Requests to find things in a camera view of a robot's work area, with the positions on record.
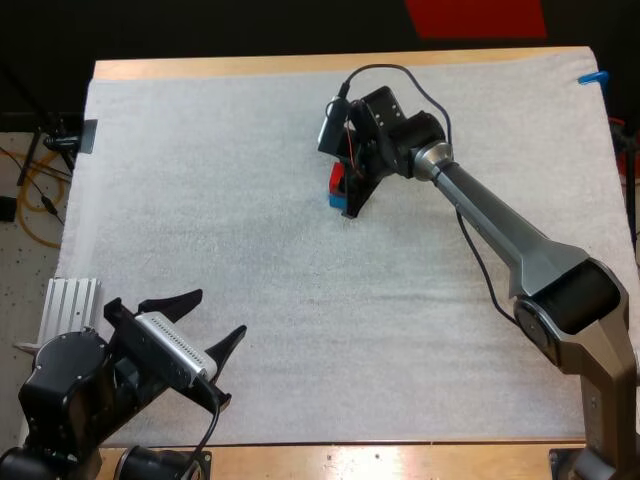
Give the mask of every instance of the white cloth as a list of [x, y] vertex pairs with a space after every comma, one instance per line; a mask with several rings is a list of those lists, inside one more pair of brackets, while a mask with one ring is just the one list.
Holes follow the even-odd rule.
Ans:
[[[587, 49], [524, 61], [412, 68], [449, 111], [456, 160], [554, 240], [638, 277]], [[93, 81], [57, 274], [104, 300], [204, 290], [181, 323], [200, 347], [246, 324], [218, 385], [233, 394], [214, 443], [461, 440], [583, 433], [579, 383], [494, 311], [432, 185], [385, 179], [356, 220], [328, 206], [316, 151], [339, 73]], [[429, 108], [398, 72], [408, 115]], [[503, 305], [506, 268], [474, 238]], [[105, 334], [106, 321], [100, 327]], [[194, 444], [208, 415], [164, 394], [112, 443]]]

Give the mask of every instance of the floor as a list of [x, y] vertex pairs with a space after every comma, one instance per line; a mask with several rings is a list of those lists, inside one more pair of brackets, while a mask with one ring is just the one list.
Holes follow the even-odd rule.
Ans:
[[[0, 146], [12, 153], [26, 153], [30, 134], [0, 133]], [[42, 159], [48, 150], [40, 146], [36, 159]], [[61, 159], [56, 158], [50, 166], [66, 171]], [[15, 163], [0, 152], [0, 196], [16, 197], [19, 188], [16, 181], [20, 170]], [[58, 196], [56, 180], [42, 174], [33, 176], [36, 184], [52, 200]], [[69, 185], [63, 184], [64, 192], [57, 204], [59, 216], [64, 220]], [[39, 194], [32, 186], [27, 197], [35, 207], [41, 206]], [[47, 212], [31, 212], [25, 209], [25, 223], [33, 232], [50, 242], [59, 243], [62, 226]], [[0, 365], [3, 381], [0, 382], [0, 453], [15, 446], [22, 424], [18, 390], [31, 372], [31, 357], [12, 347], [14, 342], [35, 342], [38, 337], [40, 318], [47, 281], [54, 276], [58, 262], [58, 250], [41, 245], [31, 239], [14, 223], [0, 222]]]

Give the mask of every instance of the red block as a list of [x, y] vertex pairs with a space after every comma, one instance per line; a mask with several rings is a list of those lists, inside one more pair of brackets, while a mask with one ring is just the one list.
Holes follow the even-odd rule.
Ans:
[[329, 193], [344, 195], [344, 192], [341, 192], [338, 188], [343, 176], [344, 165], [340, 162], [335, 162], [331, 169], [331, 176], [329, 177]]
[[545, 38], [540, 0], [405, 0], [424, 39]]

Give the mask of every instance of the blue clip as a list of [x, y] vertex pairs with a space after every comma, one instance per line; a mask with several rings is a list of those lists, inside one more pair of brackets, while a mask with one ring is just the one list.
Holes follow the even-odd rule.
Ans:
[[600, 72], [589, 73], [587, 75], [583, 75], [578, 79], [578, 83], [580, 85], [585, 85], [587, 83], [598, 82], [602, 91], [604, 92], [607, 89], [607, 84], [609, 83], [609, 72], [606, 70], [602, 70]]

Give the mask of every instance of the wooden table edge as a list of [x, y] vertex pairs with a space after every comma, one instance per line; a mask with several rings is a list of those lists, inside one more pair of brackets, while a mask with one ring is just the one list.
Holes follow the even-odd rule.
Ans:
[[[549, 480], [549, 451], [584, 443], [469, 443], [207, 447], [215, 480]], [[111, 480], [123, 448], [103, 448]]]
[[270, 57], [163, 58], [99, 60], [93, 78], [140, 80], [203, 78], [227, 75], [259, 75], [350, 70], [367, 63], [445, 65], [519, 60], [540, 55], [576, 51], [588, 47], [494, 48], [422, 52], [346, 53], [335, 55], [286, 55]]

